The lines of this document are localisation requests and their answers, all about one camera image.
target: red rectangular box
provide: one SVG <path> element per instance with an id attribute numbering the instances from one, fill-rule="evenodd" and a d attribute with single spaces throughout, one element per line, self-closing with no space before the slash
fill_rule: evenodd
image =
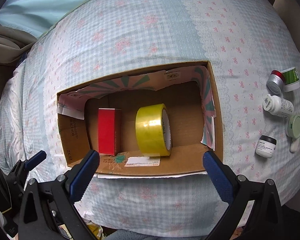
<path id="1" fill-rule="evenodd" d="M 121 146 L 121 110 L 99 108 L 98 110 L 99 153 L 117 155 Z"/>

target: yellow tape roll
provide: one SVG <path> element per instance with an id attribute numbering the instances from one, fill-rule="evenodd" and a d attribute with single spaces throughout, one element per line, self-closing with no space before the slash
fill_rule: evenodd
<path id="1" fill-rule="evenodd" d="M 164 104 L 141 107 L 136 117 L 136 136 L 144 156 L 169 156 L 171 134 Z"/>

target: silver bolt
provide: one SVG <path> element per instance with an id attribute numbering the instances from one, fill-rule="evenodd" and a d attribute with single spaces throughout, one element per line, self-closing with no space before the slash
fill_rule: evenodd
<path id="1" fill-rule="evenodd" d="M 35 180 L 34 178 L 32 178 L 32 179 L 29 179 L 29 181 L 28 181 L 28 184 L 29 184 L 29 185 L 32 185 L 32 184 L 34 184 L 34 183 L 35 183 L 35 181 L 36 181 L 36 180 Z"/>
<path id="2" fill-rule="evenodd" d="M 268 179 L 267 182 L 268 182 L 268 184 L 271 185 L 271 186 L 274 185 L 274 181 L 273 181 L 272 179 Z"/>
<path id="3" fill-rule="evenodd" d="M 57 177 L 57 181 L 64 181 L 65 180 L 65 178 L 66 178 L 66 176 L 65 175 L 63 175 L 63 174 L 61 174 L 61 175 L 59 175 L 58 177 Z"/>
<path id="4" fill-rule="evenodd" d="M 243 175 L 238 175 L 238 180 L 239 180 L 239 181 L 245 181 L 245 180 L 246 180 L 246 177 L 243 176 Z"/>

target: gingham pattern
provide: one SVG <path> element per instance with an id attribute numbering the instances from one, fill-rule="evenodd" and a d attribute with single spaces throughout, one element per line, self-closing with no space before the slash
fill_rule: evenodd
<path id="1" fill-rule="evenodd" d="M 56 93 L 104 75 L 209 59 L 221 104 L 224 163 L 251 180 L 273 178 L 281 203 L 300 187 L 300 145 L 289 152 L 284 120 L 260 108 L 271 70 L 300 55 L 266 0 L 90 0 L 39 40 L 0 101 L 0 165 L 45 150 L 30 176 L 67 169 L 58 133 Z M 300 89 L 287 93 L 300 114 Z M 272 159 L 255 155 L 261 134 L 277 139 Z M 93 178 L 80 214 L 93 222 L 158 236 L 206 235 L 224 205 L 206 175 L 178 179 Z M 251 204 L 239 225 L 247 219 Z"/>

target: white pill bottle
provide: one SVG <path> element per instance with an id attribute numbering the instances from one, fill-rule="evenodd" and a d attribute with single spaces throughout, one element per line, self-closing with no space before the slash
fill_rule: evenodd
<path id="1" fill-rule="evenodd" d="M 263 99 L 263 109 L 279 117 L 288 118 L 293 115 L 293 104 L 289 100 L 270 94 Z"/>

